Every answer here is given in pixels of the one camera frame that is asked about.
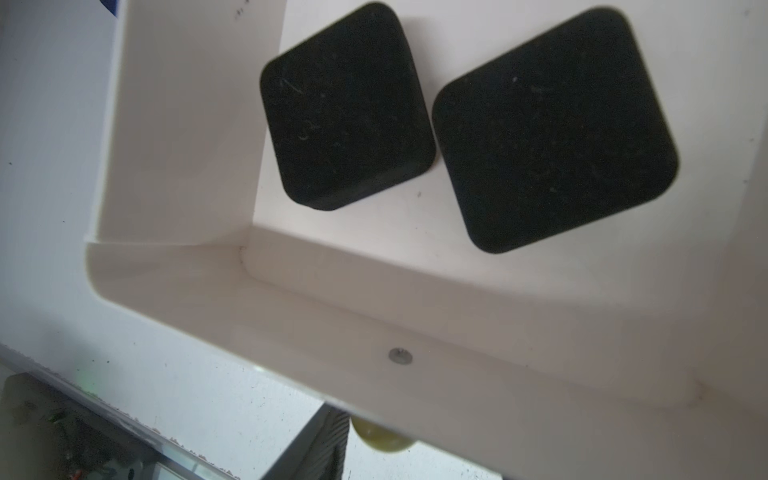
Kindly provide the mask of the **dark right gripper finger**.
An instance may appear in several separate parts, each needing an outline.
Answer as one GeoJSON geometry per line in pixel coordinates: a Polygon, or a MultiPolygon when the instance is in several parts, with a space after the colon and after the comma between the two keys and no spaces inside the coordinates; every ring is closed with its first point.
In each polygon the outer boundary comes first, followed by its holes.
{"type": "Polygon", "coordinates": [[[323,404],[262,478],[342,479],[349,427],[346,411],[323,404]]]}

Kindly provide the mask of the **black brooch box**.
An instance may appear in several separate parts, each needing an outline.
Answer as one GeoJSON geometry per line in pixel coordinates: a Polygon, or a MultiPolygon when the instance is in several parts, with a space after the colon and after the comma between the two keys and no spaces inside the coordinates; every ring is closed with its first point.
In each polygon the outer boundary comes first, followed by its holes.
{"type": "Polygon", "coordinates": [[[437,147],[413,55],[370,2],[269,61],[260,93],[297,204],[333,211],[425,173],[437,147]]]}
{"type": "Polygon", "coordinates": [[[468,236],[491,254],[650,202],[679,168],[631,24],[607,6],[453,80],[432,122],[468,236]]]}

